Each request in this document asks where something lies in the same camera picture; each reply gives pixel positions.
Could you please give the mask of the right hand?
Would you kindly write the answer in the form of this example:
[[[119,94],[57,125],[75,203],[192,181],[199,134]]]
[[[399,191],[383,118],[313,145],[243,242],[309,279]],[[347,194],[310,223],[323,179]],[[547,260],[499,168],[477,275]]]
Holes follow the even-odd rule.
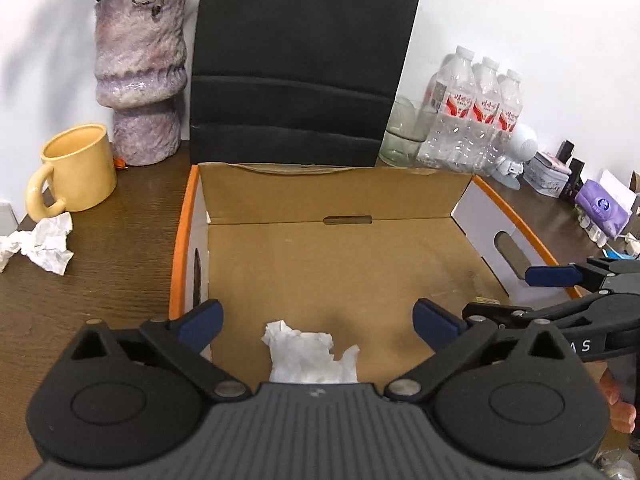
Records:
[[[632,434],[636,428],[637,410],[632,404],[622,400],[622,389],[608,368],[600,377],[599,387],[608,402],[612,428],[621,434]]]

